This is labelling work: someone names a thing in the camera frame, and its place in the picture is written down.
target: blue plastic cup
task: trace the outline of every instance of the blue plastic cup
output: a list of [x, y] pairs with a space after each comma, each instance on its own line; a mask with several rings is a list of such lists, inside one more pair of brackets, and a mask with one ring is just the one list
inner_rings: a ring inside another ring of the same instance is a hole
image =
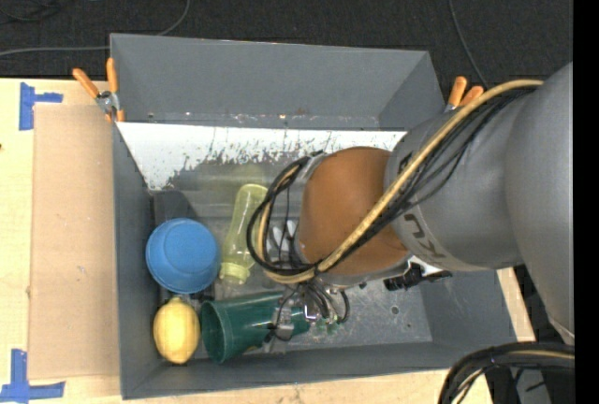
[[154, 229], [146, 245], [146, 263], [161, 286], [173, 293], [191, 295], [216, 279], [221, 254], [206, 226], [177, 218]]

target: yellow lemon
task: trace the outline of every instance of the yellow lemon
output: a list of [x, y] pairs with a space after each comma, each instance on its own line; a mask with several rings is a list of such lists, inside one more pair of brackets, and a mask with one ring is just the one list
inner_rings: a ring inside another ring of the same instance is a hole
[[187, 362], [199, 343], [199, 319], [194, 309], [180, 297], [173, 297], [153, 319], [153, 340], [168, 361]]

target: plastic bottle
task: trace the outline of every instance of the plastic bottle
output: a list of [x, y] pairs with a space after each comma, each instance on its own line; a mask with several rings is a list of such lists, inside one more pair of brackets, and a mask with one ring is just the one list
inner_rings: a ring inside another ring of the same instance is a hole
[[237, 192], [231, 225], [221, 249], [219, 278], [225, 284], [242, 285], [250, 276], [255, 261], [247, 249], [247, 226], [267, 191], [259, 184], [244, 184]]

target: yellow cable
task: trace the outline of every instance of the yellow cable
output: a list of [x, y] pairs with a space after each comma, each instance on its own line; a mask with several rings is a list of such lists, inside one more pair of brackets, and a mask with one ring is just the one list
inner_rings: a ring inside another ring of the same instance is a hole
[[[385, 210], [387, 205], [393, 199], [405, 182], [410, 178], [410, 176], [422, 165], [424, 160], [431, 154], [435, 148], [439, 145], [439, 143], [468, 115], [470, 115], [473, 111], [479, 108], [484, 103], [491, 100], [498, 94], [502, 94], [507, 92], [508, 90], [512, 90], [514, 88], [521, 88], [524, 86], [540, 86], [543, 84], [543, 81], [537, 79], [516, 79], [513, 81], [508, 81], [501, 85], [497, 85], [492, 89], [488, 90], [484, 94], [480, 95], [475, 100], [471, 101], [468, 105], [462, 107], [457, 111], [449, 120], [445, 122], [445, 124], [437, 130], [437, 132], [429, 138], [426, 144], [418, 151], [418, 153], [414, 156], [414, 158], [409, 162], [409, 164], [403, 169], [403, 171], [397, 176], [397, 178], [389, 185], [385, 193], [380, 197], [378, 202], [373, 206], [371, 211], [364, 217], [360, 224], [352, 231], [352, 233], [344, 240], [344, 242], [329, 256], [327, 256], [319, 265], [318, 272], [326, 272], [328, 269], [331, 269], [333, 266], [337, 264], [337, 262], [341, 259], [345, 251], [347, 251], [351, 246], [353, 246], [356, 241], [364, 234], [364, 232], [373, 224], [376, 218]], [[284, 177], [282, 177], [281, 181], [285, 178], [288, 178], [296, 168], [293, 168], [289, 171]], [[261, 243], [264, 239], [264, 233], [266, 231], [267, 224], [267, 216], [270, 212], [271, 203], [269, 202], [267, 206], [264, 208], [261, 219], [259, 222], [258, 232], [257, 232], [257, 242], [258, 246], [256, 252], [261, 259], [264, 259], [264, 254], [262, 250]], [[281, 283], [281, 284], [293, 284], [302, 281], [308, 281], [314, 277], [314, 269], [309, 269], [307, 271], [303, 271], [300, 274], [296, 274], [294, 276], [283, 276], [274, 272], [267, 271], [266, 274], [272, 278], [273, 280]]]

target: green cup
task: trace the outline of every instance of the green cup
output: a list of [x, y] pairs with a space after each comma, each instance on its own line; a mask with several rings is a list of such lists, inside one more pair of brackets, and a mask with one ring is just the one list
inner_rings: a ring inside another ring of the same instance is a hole
[[[281, 293], [264, 293], [204, 302], [199, 319], [209, 358], [222, 364], [231, 357], [259, 348], [270, 333], [281, 297]], [[301, 308], [292, 308], [291, 322], [294, 336], [310, 329]]]

